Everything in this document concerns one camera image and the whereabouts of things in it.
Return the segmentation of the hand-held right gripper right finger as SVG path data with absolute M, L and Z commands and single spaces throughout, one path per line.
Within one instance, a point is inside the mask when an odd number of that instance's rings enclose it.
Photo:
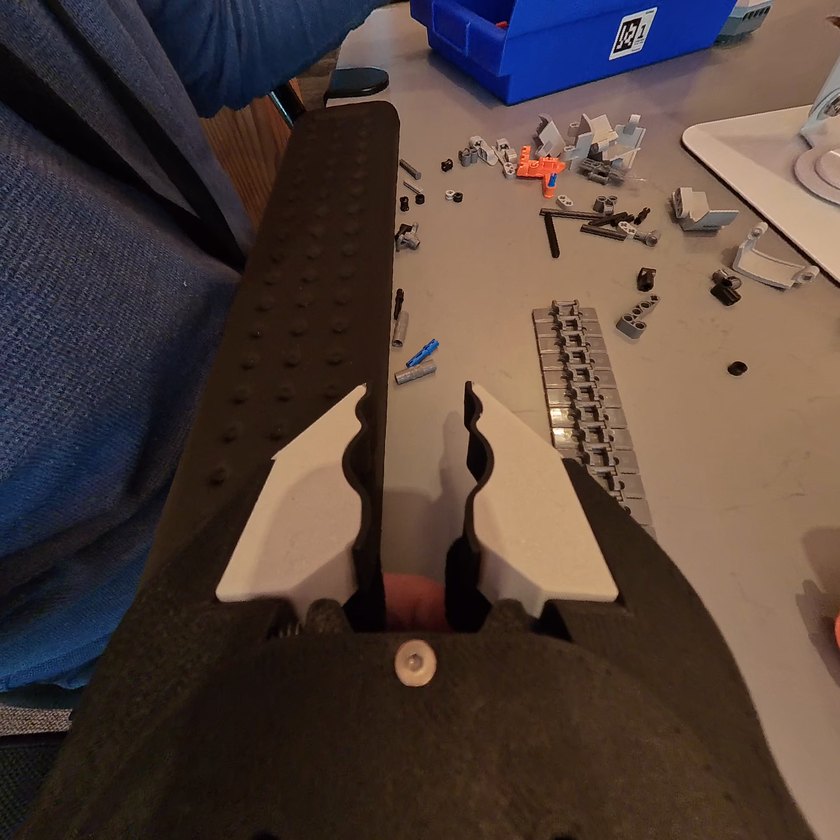
M 467 589 L 539 617 L 552 600 L 618 589 L 559 453 L 481 385 L 465 384 Z

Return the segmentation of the orange ridged wedge panel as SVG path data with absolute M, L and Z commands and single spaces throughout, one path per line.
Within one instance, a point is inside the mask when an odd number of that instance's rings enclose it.
M 518 177 L 540 178 L 549 181 L 551 176 L 559 174 L 566 168 L 566 163 L 558 157 L 545 155 L 542 158 L 534 158 L 531 155 L 532 147 L 524 145 L 518 162 Z

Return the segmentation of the grey metal disc bracket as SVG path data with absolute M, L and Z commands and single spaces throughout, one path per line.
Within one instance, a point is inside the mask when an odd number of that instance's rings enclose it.
M 839 204 L 839 148 L 812 148 L 794 163 L 797 181 L 810 193 Z

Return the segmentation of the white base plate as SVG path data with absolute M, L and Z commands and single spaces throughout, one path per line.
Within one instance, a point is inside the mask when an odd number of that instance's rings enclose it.
M 800 130 L 810 106 L 745 115 L 687 128 L 686 149 L 833 280 L 839 279 L 839 209 L 795 174 L 816 152 Z

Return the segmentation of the dark studded panel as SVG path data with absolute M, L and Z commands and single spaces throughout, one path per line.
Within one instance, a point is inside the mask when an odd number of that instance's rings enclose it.
M 127 618 L 211 627 L 273 617 L 285 599 L 220 602 L 228 566 L 275 453 L 358 385 L 362 429 L 343 458 L 362 498 L 352 544 L 363 629 L 384 621 L 381 535 L 389 392 L 397 111 L 369 100 L 296 123 L 229 313 L 195 423 Z

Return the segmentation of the grey ribbed part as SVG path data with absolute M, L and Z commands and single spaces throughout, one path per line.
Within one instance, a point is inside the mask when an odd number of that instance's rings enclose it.
M 737 1 L 715 40 L 716 46 L 730 44 L 750 35 L 762 25 L 774 1 Z

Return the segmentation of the light grey holed curved panel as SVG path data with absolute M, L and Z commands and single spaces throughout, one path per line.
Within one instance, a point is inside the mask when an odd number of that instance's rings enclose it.
M 670 197 L 675 220 L 685 232 L 716 233 L 729 226 L 739 215 L 738 210 L 710 209 L 705 192 L 681 186 Z

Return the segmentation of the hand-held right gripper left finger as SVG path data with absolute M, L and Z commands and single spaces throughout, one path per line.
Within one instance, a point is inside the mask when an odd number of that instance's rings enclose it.
M 321 599 L 344 606 L 357 590 L 352 544 L 362 498 L 344 474 L 362 429 L 356 386 L 272 458 L 266 483 L 216 588 L 220 602 L 278 597 L 299 617 Z

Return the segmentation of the grey large shell panel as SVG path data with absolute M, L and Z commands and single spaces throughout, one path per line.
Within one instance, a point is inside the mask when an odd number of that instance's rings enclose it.
M 595 118 L 582 114 L 568 129 L 569 143 L 563 151 L 567 168 L 576 172 L 585 161 L 593 161 L 628 173 L 646 134 L 640 121 L 641 116 L 633 114 L 625 124 L 614 128 L 605 114 Z

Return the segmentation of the dark grey long bent liftarm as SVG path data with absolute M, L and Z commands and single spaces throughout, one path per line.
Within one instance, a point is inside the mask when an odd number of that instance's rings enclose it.
M 616 330 L 630 340 L 640 339 L 647 329 L 646 318 L 655 310 L 659 300 L 658 295 L 646 296 L 616 321 Z

